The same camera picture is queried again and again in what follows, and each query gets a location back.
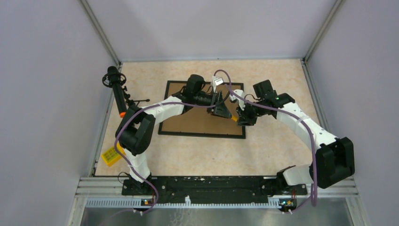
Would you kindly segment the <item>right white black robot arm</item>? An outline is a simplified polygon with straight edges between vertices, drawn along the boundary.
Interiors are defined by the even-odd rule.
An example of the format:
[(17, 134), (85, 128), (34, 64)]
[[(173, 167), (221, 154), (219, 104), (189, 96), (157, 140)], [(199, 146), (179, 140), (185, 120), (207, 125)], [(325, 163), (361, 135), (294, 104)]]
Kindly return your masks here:
[(355, 173), (354, 145), (347, 138), (338, 138), (317, 124), (287, 93), (277, 94), (271, 82), (265, 80), (253, 86), (256, 102), (245, 98), (243, 90), (230, 93), (231, 102), (237, 102), (238, 124), (253, 126), (257, 119), (270, 115), (285, 124), (311, 150), (309, 165), (293, 166), (278, 172), (276, 188), (282, 194), (290, 193), (295, 185), (314, 184), (328, 188)]

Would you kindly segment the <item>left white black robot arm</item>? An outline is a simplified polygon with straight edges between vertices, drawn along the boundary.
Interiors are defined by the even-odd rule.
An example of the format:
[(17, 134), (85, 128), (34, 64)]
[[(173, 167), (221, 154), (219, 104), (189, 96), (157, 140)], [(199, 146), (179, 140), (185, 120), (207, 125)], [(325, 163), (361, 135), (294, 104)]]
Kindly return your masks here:
[(223, 96), (216, 88), (223, 85), (220, 77), (213, 76), (210, 83), (211, 92), (203, 91), (204, 78), (192, 74), (186, 85), (165, 100), (151, 106), (140, 108), (132, 105), (128, 108), (116, 131), (116, 140), (126, 153), (133, 189), (139, 194), (150, 191), (151, 182), (148, 180), (151, 172), (148, 168), (145, 151), (150, 145), (154, 126), (174, 116), (182, 115), (194, 107), (206, 107), (207, 112), (216, 117), (233, 119)]

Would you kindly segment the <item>black picture frame brown backing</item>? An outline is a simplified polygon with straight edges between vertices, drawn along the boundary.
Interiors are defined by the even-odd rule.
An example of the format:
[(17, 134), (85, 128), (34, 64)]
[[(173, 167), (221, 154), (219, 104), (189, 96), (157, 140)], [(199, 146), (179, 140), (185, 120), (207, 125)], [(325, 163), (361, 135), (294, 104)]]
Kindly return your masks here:
[[(165, 99), (178, 92), (186, 81), (167, 81)], [(237, 104), (225, 101), (227, 109), (234, 117)], [(246, 139), (246, 128), (238, 126), (232, 119), (213, 116), (205, 108), (192, 108), (189, 112), (168, 118), (159, 124), (158, 135), (191, 136), (191, 137), (215, 137)]]

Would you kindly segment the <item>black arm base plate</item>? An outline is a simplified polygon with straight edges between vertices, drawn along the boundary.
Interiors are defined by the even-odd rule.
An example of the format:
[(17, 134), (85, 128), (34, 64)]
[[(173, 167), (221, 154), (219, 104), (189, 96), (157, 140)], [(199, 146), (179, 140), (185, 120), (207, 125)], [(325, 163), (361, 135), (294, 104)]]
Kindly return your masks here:
[(149, 176), (151, 184), (133, 179), (124, 180), (123, 195), (152, 195), (157, 189), (160, 196), (178, 192), (249, 192), (266, 195), (307, 195), (304, 184), (288, 186), (276, 176)]

